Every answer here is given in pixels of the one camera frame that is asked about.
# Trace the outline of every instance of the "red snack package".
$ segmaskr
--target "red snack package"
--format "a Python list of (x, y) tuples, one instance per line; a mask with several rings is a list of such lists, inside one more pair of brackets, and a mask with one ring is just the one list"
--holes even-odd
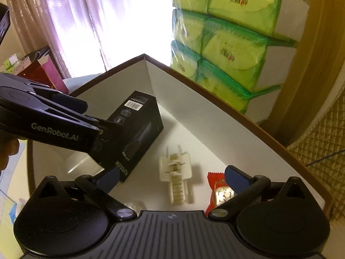
[(212, 194), (210, 204), (205, 211), (206, 216), (212, 209), (226, 202), (235, 195), (235, 192), (226, 184), (224, 178), (224, 173), (220, 172), (209, 172), (207, 175), (208, 184), (212, 189)]

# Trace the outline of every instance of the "circular icon on box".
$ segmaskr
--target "circular icon on box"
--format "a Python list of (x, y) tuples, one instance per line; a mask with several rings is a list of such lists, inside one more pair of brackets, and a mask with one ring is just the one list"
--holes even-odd
[(122, 110), (121, 111), (121, 115), (124, 115), (126, 117), (130, 116), (130, 114), (131, 114), (130, 110)]
[(121, 125), (125, 122), (125, 120), (123, 118), (120, 118), (120, 117), (116, 117), (114, 119), (114, 123), (118, 124), (118, 125)]

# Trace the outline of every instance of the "black box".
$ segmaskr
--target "black box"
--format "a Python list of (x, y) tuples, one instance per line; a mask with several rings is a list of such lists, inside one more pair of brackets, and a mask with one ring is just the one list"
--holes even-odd
[(118, 166), (122, 182), (163, 130), (156, 98), (138, 91), (100, 123), (104, 132), (90, 156), (105, 169)]

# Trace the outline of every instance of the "barcode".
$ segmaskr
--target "barcode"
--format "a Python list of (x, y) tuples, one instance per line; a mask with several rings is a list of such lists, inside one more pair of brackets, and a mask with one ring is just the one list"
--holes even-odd
[(142, 104), (139, 104), (137, 102), (134, 102), (134, 101), (131, 101), (131, 100), (128, 100), (127, 103), (125, 104), (126, 107), (129, 107), (129, 108), (132, 108), (136, 111), (138, 111), (141, 107), (143, 107)]

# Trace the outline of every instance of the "curtain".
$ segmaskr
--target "curtain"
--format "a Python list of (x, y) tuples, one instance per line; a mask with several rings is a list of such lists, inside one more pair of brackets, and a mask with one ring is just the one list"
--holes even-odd
[(7, 0), (26, 53), (49, 44), (63, 75), (147, 53), (170, 64), (172, 0)]

